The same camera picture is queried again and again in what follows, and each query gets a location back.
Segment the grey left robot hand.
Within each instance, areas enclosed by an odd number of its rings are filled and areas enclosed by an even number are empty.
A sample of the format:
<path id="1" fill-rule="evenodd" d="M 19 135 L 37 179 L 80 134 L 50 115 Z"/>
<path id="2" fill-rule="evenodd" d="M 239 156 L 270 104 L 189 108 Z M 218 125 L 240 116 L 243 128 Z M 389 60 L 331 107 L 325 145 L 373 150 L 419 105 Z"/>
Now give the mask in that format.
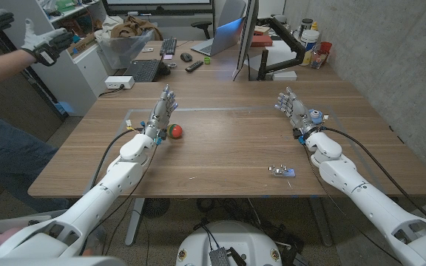
<path id="1" fill-rule="evenodd" d="M 167 84 L 149 115 L 144 134 L 155 139 L 161 130 L 166 129 L 171 114 L 177 107 L 178 104 L 175 102 L 175 94 Z"/>

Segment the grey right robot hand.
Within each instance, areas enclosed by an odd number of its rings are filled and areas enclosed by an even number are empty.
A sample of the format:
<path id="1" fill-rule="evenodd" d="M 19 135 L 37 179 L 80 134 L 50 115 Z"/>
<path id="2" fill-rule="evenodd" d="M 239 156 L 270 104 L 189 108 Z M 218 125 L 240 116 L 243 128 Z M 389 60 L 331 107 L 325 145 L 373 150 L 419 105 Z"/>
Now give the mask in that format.
<path id="1" fill-rule="evenodd" d="M 295 139 L 305 141 L 313 133 L 318 132 L 323 124 L 323 113 L 306 107 L 290 86 L 286 88 L 286 92 L 279 94 L 274 108 L 289 119 Z"/>

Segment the gloved hand with white label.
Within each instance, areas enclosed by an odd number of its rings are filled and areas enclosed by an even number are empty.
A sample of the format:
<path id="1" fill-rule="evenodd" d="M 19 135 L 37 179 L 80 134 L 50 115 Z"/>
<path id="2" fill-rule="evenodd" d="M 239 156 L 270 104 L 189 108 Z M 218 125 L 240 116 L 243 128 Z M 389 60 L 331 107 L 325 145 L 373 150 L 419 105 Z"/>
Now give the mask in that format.
<path id="1" fill-rule="evenodd" d="M 36 63 L 51 67 L 72 42 L 73 34 L 63 27 L 36 35 L 33 21 L 25 19 L 24 44 L 21 49 L 32 55 Z"/>

